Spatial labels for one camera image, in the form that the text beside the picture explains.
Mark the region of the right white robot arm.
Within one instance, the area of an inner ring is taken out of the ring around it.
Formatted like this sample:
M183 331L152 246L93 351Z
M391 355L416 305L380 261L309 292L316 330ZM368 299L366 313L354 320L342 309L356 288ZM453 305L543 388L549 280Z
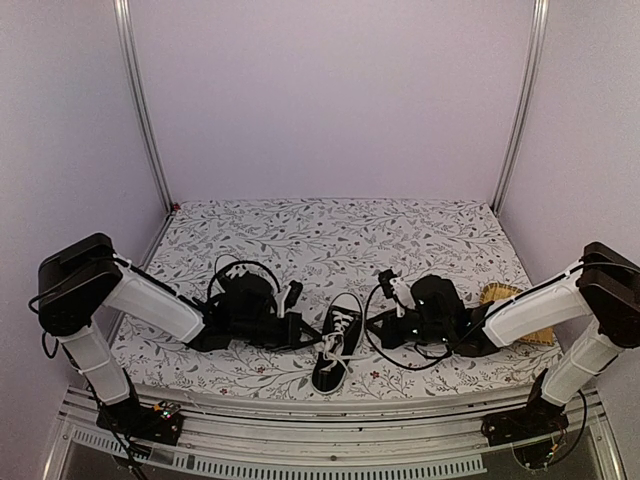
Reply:
M587 329L538 377L531 403L518 412L517 427L527 436L539 435L578 390L624 350L639 345L639 267L600 242L586 245L577 262L552 278L474 308L441 276L426 275L407 284L386 270L378 281L395 306L363 317L367 339L377 352L441 341L445 351L430 358L430 367L452 355L492 355L527 335L588 319Z

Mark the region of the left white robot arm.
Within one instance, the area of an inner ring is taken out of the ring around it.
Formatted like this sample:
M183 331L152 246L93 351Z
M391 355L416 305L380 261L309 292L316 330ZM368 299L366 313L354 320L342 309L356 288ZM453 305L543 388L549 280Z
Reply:
M111 419L138 434L149 415L132 399L126 372L93 324L97 310L118 310L198 352L222 350L234 340L291 351L321 339L294 309L302 289L297 281L281 286L257 261L234 260L215 270L205 299L188 298L118 255L109 236L95 233L39 265L38 292L28 308L110 406Z

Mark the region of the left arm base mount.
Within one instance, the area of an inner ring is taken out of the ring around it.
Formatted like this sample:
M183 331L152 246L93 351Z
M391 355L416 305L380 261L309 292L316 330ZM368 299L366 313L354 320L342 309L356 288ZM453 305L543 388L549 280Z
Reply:
M127 438L176 446L184 420L179 405L161 401L154 406L144 406L137 393L131 391L121 402L101 403L96 424Z

